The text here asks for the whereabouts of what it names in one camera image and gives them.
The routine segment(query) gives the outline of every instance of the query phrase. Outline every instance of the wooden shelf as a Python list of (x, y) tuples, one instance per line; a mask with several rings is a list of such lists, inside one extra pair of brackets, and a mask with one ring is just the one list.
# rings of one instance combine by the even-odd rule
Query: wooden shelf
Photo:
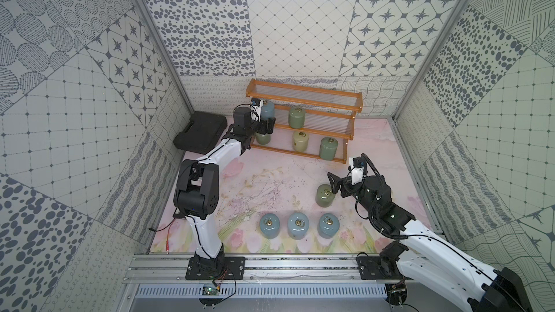
[(274, 128), (304, 131), (310, 134), (331, 136), (336, 139), (352, 140), (355, 137), (354, 112), (352, 114), (332, 114), (330, 112), (307, 109), (305, 126), (294, 129), (289, 126), (289, 107), (278, 104), (274, 106), (276, 118)]
[[(266, 145), (260, 145), (256, 143), (256, 140), (253, 138), (251, 142), (252, 148), (258, 149), (265, 149), (267, 151), (279, 152), (279, 153), (286, 153), (288, 155), (295, 155), (295, 156), (302, 156), (307, 158), (315, 158), (321, 159), (318, 155), (320, 150), (320, 140), (327, 135), (310, 135), (309, 139), (309, 147), (304, 152), (297, 152), (293, 149), (293, 134), (287, 130), (282, 129), (274, 129), (274, 133), (271, 136), (270, 143)], [(332, 162), (338, 162), (342, 164), (347, 163), (347, 143), (349, 142), (348, 139), (338, 139), (339, 146), (337, 147), (337, 152), (335, 154), (335, 158), (332, 159)]]
[[(349, 140), (355, 137), (355, 115), (362, 111), (362, 93), (325, 90), (252, 79), (246, 89), (246, 96), (275, 100), (287, 104), (296, 103), (350, 111), (350, 114), (333, 114), (305, 108), (304, 126), (294, 129), (289, 126), (288, 113), (290, 107), (275, 103), (276, 123), (270, 143), (260, 145), (255, 143), (254, 139), (251, 143), (253, 148), (321, 159), (319, 156), (320, 141), (322, 138), (330, 136), (339, 143), (332, 161), (347, 163), (347, 144)], [(293, 134), (291, 131), (294, 130), (310, 134), (309, 147), (306, 151), (297, 152), (293, 149)]]
[(284, 83), (250, 80), (247, 97), (278, 100), (306, 105), (362, 111), (362, 93), (326, 90)]

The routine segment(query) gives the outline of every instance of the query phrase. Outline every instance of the black mounting plate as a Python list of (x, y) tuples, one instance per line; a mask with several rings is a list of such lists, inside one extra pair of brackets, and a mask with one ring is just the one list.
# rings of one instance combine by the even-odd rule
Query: black mounting plate
[[(239, 281), (243, 279), (243, 274), (245, 273), (245, 257), (224, 257), (224, 266), (229, 269), (224, 280), (233, 280), (235, 278), (235, 280)], [(214, 278), (215, 277), (210, 276), (200, 269), (200, 264), (198, 260), (195, 260), (195, 257), (189, 259), (187, 274), (185, 274), (186, 280), (213, 280)]]
[(380, 258), (377, 255), (368, 257), (360, 256), (356, 259), (356, 262), (358, 264), (360, 279), (393, 279), (400, 281), (403, 278), (403, 275), (401, 275), (396, 266), (391, 277), (385, 276), (380, 270)]

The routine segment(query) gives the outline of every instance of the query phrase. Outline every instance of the black toolbox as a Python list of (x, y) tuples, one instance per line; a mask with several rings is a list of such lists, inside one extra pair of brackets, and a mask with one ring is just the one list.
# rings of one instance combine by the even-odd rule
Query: black toolbox
[(205, 155), (216, 147), (226, 128), (225, 116), (195, 111), (187, 127), (177, 134), (173, 142), (177, 149)]

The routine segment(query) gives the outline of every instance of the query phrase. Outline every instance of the tiled wall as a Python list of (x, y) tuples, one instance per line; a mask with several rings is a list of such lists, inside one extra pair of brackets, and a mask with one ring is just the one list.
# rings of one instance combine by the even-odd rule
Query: tiled wall
[(189, 116), (151, 34), (130, 0), (0, 0), (0, 310), (109, 310), (149, 246)]
[(393, 114), (454, 1), (146, 0), (195, 109), (231, 114), (252, 77), (313, 77), (363, 92), (368, 116)]
[(442, 228), (555, 308), (555, 0), (471, 0), (398, 118)]

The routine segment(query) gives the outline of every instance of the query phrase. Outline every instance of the ventilation grille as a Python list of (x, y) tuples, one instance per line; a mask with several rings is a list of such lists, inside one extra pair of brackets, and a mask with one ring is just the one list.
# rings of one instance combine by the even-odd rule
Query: ventilation grille
[[(141, 284), (136, 298), (221, 299), (233, 293), (233, 283), (221, 285), (221, 295), (202, 295), (204, 284)], [(380, 283), (249, 283), (238, 284), (238, 298), (386, 298)]]

